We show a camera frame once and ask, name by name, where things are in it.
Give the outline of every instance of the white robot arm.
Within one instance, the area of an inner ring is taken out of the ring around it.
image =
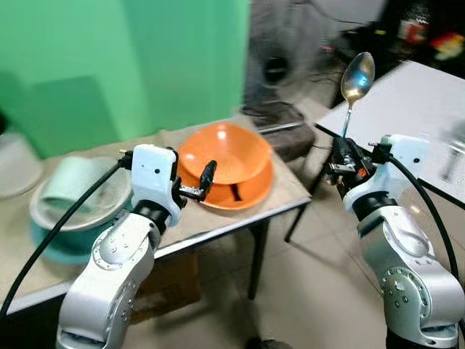
[[[132,154],[134,209],[94,242],[89,264],[66,294],[57,330],[59,349],[116,349],[124,341],[134,296],[153,266],[153,253],[167,226],[176,225],[184,197],[205,199],[216,162],[200,188],[181,185],[172,149],[138,145]]]
[[[457,323],[465,314],[460,283],[438,263],[431,241],[408,211],[397,205],[410,183],[381,156],[392,154],[417,177],[428,151],[426,140],[393,135],[375,146],[371,159],[353,140],[335,138],[327,167],[346,210],[360,221],[363,257],[384,296],[387,348],[455,348]]]

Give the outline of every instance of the stacked orange bowls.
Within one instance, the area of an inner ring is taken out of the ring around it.
[[[204,204],[245,209],[264,200],[270,192],[271,153],[271,146],[259,135],[220,122],[196,132],[179,147],[178,174],[183,185],[197,187],[205,165],[216,160],[214,184]]]

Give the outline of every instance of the green wall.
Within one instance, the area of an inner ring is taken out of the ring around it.
[[[43,157],[223,119],[246,0],[0,3],[0,108]]]

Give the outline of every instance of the stacked bowls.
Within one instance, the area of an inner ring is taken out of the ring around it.
[[[217,162],[214,184],[203,202],[219,209],[245,209],[270,192],[272,148],[259,135],[227,122],[212,124],[179,147],[182,184],[197,187],[205,165]]]

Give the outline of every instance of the table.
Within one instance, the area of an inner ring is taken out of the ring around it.
[[[421,184],[465,209],[465,159],[446,182],[441,178],[450,156],[444,135],[465,119],[465,80],[415,62],[405,62],[375,82],[354,106],[347,136],[369,151],[383,135],[429,135],[431,150],[419,175]],[[330,135],[342,131],[347,103],[317,121]]]
[[[244,116],[228,119],[229,122],[253,129]],[[87,151],[72,152],[74,156],[115,156],[118,149],[131,149],[136,144],[153,143],[159,146],[176,148],[186,137],[202,126],[188,127],[174,132],[158,132],[155,135],[141,137],[122,143],[112,143]],[[53,173],[54,168],[64,156],[44,161],[45,172],[42,180]],[[238,212],[223,212],[217,209],[206,209],[201,204],[190,201],[182,210],[179,224],[169,228],[163,235],[159,249],[154,258],[181,253],[195,246],[205,244],[240,228],[250,227],[254,235],[255,247],[251,269],[251,282],[248,297],[254,299],[258,285],[263,253],[267,241],[268,224],[272,217],[298,209],[299,214],[291,229],[293,230],[301,217],[310,196],[294,174],[275,155],[272,155],[274,181],[269,196],[259,205]],[[0,299],[3,299],[14,277],[24,262],[33,252],[35,246],[28,232],[28,203],[33,190],[11,199],[0,201]],[[13,301],[9,313],[26,309],[46,300],[58,297],[67,292],[73,279],[82,267],[66,267],[56,265],[41,258],[31,269],[23,285]]]

